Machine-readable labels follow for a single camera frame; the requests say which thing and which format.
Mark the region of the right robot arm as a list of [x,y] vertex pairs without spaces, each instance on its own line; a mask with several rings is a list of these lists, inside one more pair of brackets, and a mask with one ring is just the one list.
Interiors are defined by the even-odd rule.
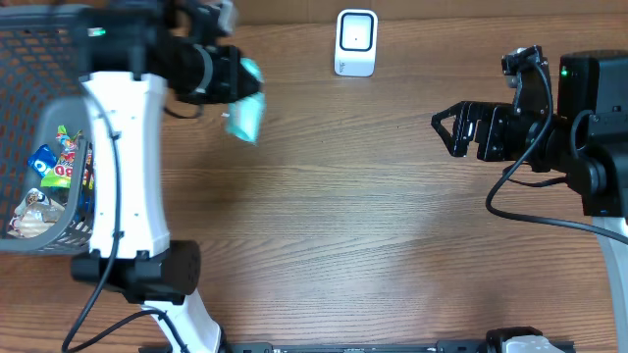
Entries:
[[[485,162],[507,162],[487,195],[487,210],[504,219],[594,234],[611,289],[617,345],[627,349],[627,53],[592,50],[565,54],[558,89],[540,46],[518,48],[501,59],[515,94],[510,104],[460,101],[436,113],[431,126],[448,153],[464,157],[470,142]],[[566,184],[582,201],[589,224],[500,210],[493,200],[526,164],[557,172],[537,187]]]

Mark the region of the teal snack packet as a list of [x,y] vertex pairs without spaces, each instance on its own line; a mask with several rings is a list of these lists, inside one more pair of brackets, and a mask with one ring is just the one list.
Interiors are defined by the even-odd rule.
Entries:
[[266,111],[266,96],[263,91],[229,103],[226,131],[238,139],[256,144]]

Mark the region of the brown clear snack bag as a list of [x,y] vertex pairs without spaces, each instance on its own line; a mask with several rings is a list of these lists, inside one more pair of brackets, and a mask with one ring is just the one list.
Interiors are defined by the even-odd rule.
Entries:
[[65,208],[37,188],[32,188],[14,211],[7,232],[15,238],[34,238],[54,226]]

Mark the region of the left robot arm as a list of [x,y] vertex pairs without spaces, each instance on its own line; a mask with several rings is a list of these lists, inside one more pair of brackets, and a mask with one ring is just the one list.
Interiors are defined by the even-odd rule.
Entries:
[[71,34],[93,143],[95,211],[73,279],[122,294],[153,318],[170,352],[226,352],[197,289],[201,255],[173,240],[161,183],[166,96],[225,104],[227,130],[252,143],[266,107],[257,64],[219,39],[236,7],[221,1],[115,1],[78,12]]

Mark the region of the green Haribo gummy bag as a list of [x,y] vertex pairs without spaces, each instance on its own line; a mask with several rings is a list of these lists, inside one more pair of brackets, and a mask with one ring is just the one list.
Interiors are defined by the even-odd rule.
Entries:
[[[65,126],[58,126],[56,140],[61,144],[62,151],[55,166],[41,180],[42,187],[69,188],[74,170],[74,161],[79,151],[79,138],[82,132],[77,132],[74,136],[69,136]],[[94,186],[93,173],[88,169],[92,166],[92,147],[87,146],[85,169],[83,171],[82,185],[90,190]]]

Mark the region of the blue Oreo cookie pack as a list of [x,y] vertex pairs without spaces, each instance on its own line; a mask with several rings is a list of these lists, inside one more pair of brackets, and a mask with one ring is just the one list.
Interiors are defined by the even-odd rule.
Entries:
[[41,145],[27,160],[40,177],[45,177],[57,164],[57,157],[48,144]]

